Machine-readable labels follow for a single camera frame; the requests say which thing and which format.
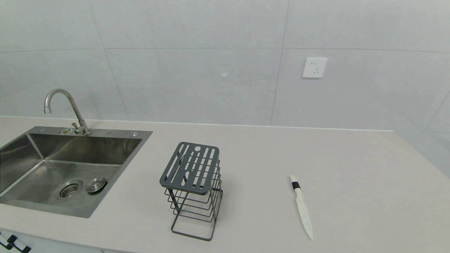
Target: black cabinet handle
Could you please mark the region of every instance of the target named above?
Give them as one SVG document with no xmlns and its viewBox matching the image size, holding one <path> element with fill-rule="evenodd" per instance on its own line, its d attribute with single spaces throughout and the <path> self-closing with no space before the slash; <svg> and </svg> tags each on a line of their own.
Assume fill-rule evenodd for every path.
<svg viewBox="0 0 450 253">
<path fill-rule="evenodd" d="M 4 245 L 3 243 L 1 243 L 0 242 L 0 244 L 5 248 L 5 249 L 7 249 L 7 250 L 11 250 L 12 248 L 13 248 L 13 246 L 8 242 L 8 244 L 7 245 Z"/>
<path fill-rule="evenodd" d="M 18 250 L 18 251 L 21 252 L 21 253 L 28 253 L 28 252 L 30 252 L 31 248 L 28 247 L 28 246 L 25 246 L 24 248 L 19 248 L 19 247 L 17 247 L 16 244 L 15 244 L 16 240 L 17 240 L 17 236 L 11 235 L 11 236 L 8 238 L 7 242 L 8 242 L 10 245 L 12 245 L 14 248 L 16 248 L 16 250 Z"/>
</svg>

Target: stainless steel sink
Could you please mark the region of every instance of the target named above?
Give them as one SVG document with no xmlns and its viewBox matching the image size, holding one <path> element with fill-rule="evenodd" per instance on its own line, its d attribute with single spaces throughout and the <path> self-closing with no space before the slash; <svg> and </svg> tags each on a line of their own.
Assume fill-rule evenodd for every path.
<svg viewBox="0 0 450 253">
<path fill-rule="evenodd" d="M 36 126 L 0 149 L 0 203 L 89 218 L 151 134 Z"/>
</svg>

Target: kitchen countertop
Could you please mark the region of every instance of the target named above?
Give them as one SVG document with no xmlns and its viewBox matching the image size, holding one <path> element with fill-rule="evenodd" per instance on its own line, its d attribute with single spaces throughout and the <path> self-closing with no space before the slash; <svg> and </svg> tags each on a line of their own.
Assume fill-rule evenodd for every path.
<svg viewBox="0 0 450 253">
<path fill-rule="evenodd" d="M 34 126 L 0 117 L 0 146 Z M 128 252 L 448 252 L 450 179 L 394 132 L 88 120 L 153 131 L 89 219 L 0 204 L 0 228 Z M 217 146 L 223 201 L 211 242 L 173 234 L 159 178 L 182 141 Z M 314 240 L 289 175 L 299 180 Z"/>
</svg>

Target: gray metal rack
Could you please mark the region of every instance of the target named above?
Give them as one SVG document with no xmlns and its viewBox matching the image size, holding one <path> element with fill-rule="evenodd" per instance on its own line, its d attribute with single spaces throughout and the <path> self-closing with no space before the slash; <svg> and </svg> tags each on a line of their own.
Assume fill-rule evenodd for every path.
<svg viewBox="0 0 450 253">
<path fill-rule="evenodd" d="M 222 200 L 219 149 L 181 142 L 159 182 L 175 219 L 173 233 L 210 241 Z"/>
</svg>

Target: wall socket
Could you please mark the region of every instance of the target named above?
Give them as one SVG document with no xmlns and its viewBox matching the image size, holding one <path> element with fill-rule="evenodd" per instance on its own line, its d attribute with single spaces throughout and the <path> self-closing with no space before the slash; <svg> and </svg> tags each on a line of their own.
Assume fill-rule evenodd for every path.
<svg viewBox="0 0 450 253">
<path fill-rule="evenodd" d="M 322 78 L 327 60 L 327 58 L 306 58 L 303 78 Z"/>
</svg>

